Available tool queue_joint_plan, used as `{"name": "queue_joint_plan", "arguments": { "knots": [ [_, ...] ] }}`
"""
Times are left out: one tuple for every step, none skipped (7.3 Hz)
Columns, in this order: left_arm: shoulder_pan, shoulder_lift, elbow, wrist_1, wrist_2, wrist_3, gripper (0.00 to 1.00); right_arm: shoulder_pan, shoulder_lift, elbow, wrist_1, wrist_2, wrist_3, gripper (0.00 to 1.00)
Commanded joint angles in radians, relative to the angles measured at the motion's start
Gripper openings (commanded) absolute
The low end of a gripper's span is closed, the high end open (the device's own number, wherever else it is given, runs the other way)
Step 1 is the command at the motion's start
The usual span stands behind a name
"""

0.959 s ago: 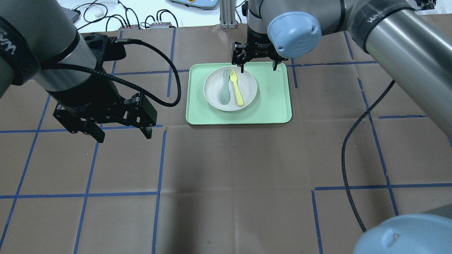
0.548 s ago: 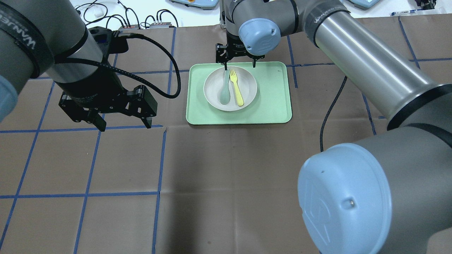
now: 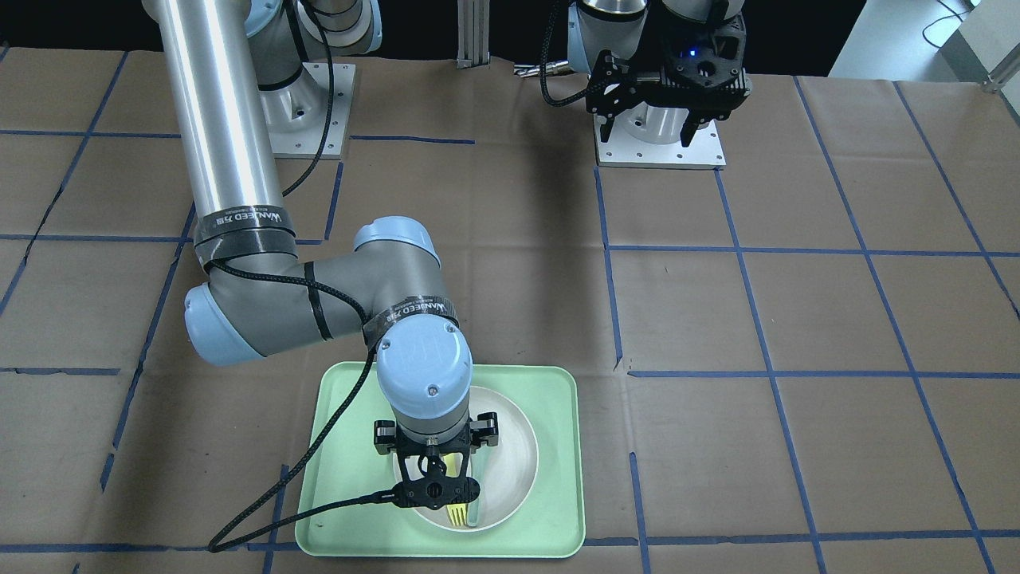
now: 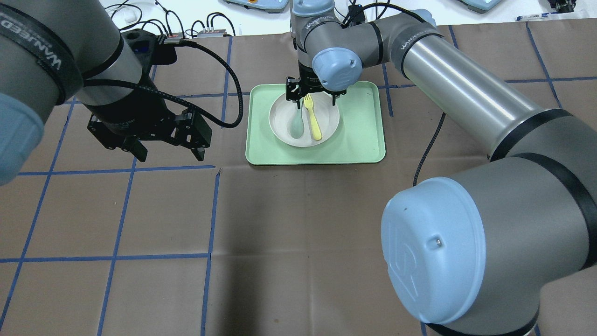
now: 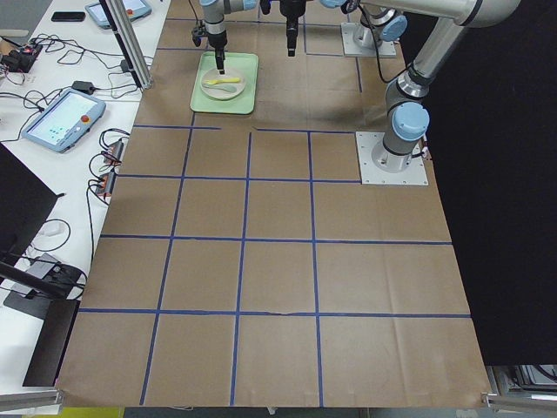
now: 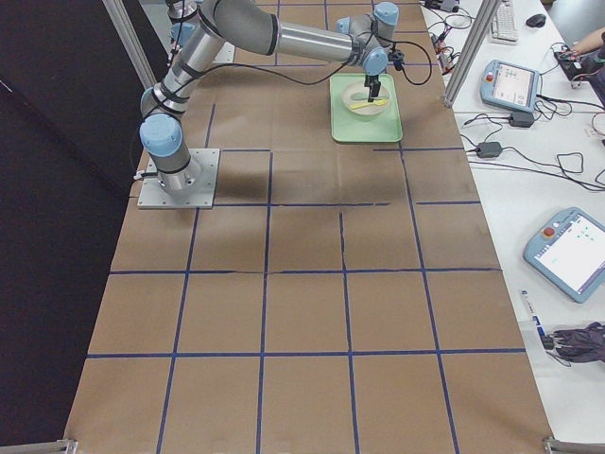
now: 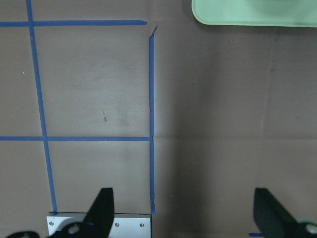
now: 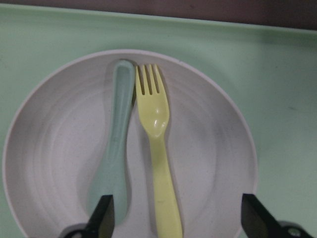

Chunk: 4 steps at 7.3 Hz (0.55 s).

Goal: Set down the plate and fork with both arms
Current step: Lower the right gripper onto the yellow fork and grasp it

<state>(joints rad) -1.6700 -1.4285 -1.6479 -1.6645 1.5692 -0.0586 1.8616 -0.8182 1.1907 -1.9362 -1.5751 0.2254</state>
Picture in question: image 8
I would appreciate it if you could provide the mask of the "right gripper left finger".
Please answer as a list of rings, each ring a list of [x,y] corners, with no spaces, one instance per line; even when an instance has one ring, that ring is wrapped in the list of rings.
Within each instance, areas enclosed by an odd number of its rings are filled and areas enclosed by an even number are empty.
[[[114,201],[112,195],[103,195],[85,224],[65,228],[60,238],[111,238],[114,226]]]

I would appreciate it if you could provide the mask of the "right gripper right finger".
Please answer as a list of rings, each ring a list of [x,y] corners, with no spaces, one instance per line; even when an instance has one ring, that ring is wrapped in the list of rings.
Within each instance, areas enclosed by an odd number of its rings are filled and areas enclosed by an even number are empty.
[[[241,225],[249,238],[312,237],[296,223],[277,221],[254,194],[242,196]]]

